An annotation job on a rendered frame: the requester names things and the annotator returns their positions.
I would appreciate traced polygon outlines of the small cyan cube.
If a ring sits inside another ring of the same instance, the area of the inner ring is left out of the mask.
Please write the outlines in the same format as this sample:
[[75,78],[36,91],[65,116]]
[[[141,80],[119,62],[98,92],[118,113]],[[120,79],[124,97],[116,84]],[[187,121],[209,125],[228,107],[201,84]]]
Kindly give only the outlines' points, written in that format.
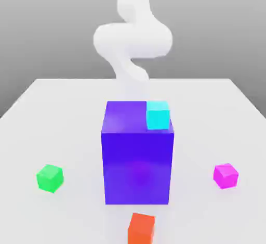
[[170,108],[167,101],[147,101],[148,130],[167,130],[170,127]]

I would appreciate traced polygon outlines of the small green cube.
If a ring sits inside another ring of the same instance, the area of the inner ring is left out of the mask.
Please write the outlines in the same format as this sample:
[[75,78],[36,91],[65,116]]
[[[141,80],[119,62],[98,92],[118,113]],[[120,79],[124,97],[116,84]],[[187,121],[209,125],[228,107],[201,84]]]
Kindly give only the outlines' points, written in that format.
[[64,182],[63,169],[47,164],[36,175],[41,190],[54,193]]

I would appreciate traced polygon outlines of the small magenta cube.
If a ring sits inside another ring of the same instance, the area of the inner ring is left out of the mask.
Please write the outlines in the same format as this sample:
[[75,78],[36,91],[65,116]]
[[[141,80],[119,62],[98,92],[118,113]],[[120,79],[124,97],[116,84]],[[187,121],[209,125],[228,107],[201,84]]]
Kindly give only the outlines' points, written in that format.
[[235,187],[239,173],[230,163],[216,165],[213,179],[221,189]]

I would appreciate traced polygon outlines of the small orange cube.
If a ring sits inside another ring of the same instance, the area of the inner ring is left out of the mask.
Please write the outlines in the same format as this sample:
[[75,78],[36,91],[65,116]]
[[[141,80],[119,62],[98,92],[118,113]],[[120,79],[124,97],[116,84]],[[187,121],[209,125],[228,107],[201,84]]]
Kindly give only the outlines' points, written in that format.
[[133,213],[128,227],[128,244],[152,244],[155,217]]

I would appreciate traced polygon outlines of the large purple box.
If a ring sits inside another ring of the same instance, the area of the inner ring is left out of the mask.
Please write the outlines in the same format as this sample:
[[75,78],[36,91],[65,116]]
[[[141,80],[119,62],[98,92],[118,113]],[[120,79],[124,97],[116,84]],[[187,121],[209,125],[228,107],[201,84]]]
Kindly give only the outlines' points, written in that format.
[[174,127],[148,130],[145,101],[108,101],[101,129],[106,204],[168,204]]

